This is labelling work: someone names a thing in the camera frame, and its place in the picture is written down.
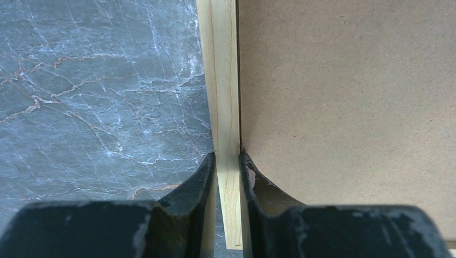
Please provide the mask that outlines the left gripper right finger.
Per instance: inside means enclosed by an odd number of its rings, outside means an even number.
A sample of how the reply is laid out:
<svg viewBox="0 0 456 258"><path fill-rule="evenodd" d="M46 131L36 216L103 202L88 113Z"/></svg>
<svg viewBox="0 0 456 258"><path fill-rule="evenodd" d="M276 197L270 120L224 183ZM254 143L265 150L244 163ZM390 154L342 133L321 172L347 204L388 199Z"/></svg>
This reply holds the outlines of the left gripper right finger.
<svg viewBox="0 0 456 258"><path fill-rule="evenodd" d="M305 205L239 156L244 257L450 257L434 222L407 205Z"/></svg>

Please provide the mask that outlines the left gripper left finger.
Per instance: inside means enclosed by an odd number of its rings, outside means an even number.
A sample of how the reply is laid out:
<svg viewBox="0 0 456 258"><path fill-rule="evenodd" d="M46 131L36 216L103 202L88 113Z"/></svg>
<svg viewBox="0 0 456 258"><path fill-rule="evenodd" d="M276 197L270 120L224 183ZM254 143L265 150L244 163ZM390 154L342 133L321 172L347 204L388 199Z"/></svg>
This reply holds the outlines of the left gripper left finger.
<svg viewBox="0 0 456 258"><path fill-rule="evenodd" d="M216 158L159 200L50 201L24 206L1 257L213 257Z"/></svg>

